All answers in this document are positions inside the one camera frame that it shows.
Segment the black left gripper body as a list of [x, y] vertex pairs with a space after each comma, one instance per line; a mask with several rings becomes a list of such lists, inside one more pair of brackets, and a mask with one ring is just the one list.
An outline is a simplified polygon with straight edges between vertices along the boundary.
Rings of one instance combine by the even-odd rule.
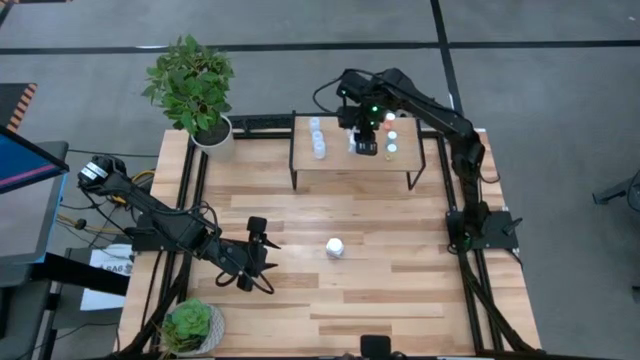
[[266, 267], [268, 253], [265, 248], [266, 225], [265, 218], [251, 216], [247, 223], [249, 238], [243, 242], [223, 239], [222, 230], [216, 224], [212, 233], [214, 247], [208, 254], [209, 260], [221, 269], [215, 278], [216, 286], [227, 287], [236, 282], [236, 287], [243, 291], [252, 291], [254, 288], [268, 290], [258, 283], [258, 279], [265, 280], [262, 272]]

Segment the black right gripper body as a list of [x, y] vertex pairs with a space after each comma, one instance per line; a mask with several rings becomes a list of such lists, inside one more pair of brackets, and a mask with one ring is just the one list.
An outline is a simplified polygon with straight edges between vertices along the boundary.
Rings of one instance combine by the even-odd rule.
[[339, 126], [343, 129], [378, 130], [382, 122], [382, 108], [379, 105], [361, 104], [339, 108]]

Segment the succulent in white patterned pot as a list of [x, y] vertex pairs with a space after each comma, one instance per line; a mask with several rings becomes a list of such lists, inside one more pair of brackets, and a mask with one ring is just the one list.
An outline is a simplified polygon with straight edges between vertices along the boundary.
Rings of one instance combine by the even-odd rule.
[[176, 356], [209, 353], [222, 342], [225, 329], [222, 311], [197, 299], [178, 304], [159, 327], [162, 346]]

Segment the black box device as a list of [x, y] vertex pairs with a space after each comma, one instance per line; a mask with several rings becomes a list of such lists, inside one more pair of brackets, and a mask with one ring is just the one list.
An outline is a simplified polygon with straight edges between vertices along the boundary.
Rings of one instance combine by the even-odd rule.
[[391, 338], [386, 335], [362, 335], [360, 353], [365, 360], [389, 360], [391, 357]]

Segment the white paper sheet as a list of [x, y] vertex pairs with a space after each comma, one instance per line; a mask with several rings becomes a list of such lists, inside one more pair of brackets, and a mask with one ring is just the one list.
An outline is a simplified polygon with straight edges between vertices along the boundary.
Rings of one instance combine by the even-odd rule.
[[[93, 250], [89, 265], [129, 278], [133, 270], [132, 246], [130, 244], [112, 244], [103, 250]], [[124, 295], [109, 294], [92, 289], [84, 289], [80, 310], [97, 311], [122, 308]]]

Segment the black desk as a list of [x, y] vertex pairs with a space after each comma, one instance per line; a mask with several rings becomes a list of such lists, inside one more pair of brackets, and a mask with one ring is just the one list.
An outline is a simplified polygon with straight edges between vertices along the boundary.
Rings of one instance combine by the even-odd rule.
[[0, 360], [33, 354], [48, 305], [57, 302], [55, 282], [124, 295], [129, 278], [53, 253], [36, 263], [0, 262]]

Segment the leafy plant in white pot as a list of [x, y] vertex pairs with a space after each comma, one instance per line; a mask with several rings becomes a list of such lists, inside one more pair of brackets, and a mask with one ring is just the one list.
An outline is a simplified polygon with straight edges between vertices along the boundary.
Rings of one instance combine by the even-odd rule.
[[146, 69], [141, 95], [160, 108], [176, 130], [188, 133], [200, 151], [217, 162], [234, 156], [233, 127], [226, 116], [234, 71], [226, 54], [180, 37]]

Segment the monitor with blue screen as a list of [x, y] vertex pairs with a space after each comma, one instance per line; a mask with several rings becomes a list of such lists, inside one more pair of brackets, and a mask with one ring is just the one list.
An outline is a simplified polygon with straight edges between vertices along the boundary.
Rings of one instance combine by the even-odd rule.
[[32, 143], [0, 128], [0, 264], [44, 259], [69, 165], [66, 141]]

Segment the grey chair base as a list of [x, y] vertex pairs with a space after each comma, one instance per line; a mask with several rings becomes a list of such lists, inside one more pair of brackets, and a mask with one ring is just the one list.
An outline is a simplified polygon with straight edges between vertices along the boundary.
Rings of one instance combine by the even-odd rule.
[[627, 205], [640, 212], [640, 170], [632, 177], [600, 192], [592, 194], [595, 204], [605, 205], [614, 198], [625, 198]]

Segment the black mat with orange stripes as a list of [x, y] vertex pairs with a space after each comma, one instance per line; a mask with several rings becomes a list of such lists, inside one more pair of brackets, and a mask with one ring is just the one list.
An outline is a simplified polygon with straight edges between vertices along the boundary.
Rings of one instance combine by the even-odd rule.
[[36, 83], [0, 83], [0, 127], [16, 133], [38, 89]]

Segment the wooden shelf with black frame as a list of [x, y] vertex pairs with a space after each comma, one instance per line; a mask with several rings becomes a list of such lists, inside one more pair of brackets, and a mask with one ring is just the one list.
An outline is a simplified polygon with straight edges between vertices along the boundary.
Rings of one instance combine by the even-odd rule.
[[[309, 119], [320, 118], [320, 130], [326, 145], [326, 157], [314, 157]], [[338, 126], [335, 117], [296, 115], [292, 121], [289, 171], [293, 188], [297, 187], [300, 171], [304, 172], [399, 172], [406, 175], [407, 187], [413, 189], [426, 168], [424, 146], [420, 137], [420, 123], [415, 118], [399, 117], [391, 131], [398, 134], [394, 143], [397, 153], [393, 161], [385, 159], [387, 131], [376, 130], [378, 153], [375, 156], [353, 154], [348, 151], [347, 130]]]

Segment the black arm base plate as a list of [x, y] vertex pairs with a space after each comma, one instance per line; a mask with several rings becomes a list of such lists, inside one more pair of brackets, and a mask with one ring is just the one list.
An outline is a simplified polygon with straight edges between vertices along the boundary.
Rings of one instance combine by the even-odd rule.
[[133, 237], [134, 251], [192, 251], [205, 227], [189, 215], [141, 214], [135, 227], [125, 232]]
[[477, 249], [507, 249], [519, 247], [515, 229], [522, 218], [513, 219], [508, 211], [493, 211], [483, 224], [479, 237], [472, 237], [462, 228], [460, 211], [449, 212], [445, 216], [450, 244], [458, 253]]

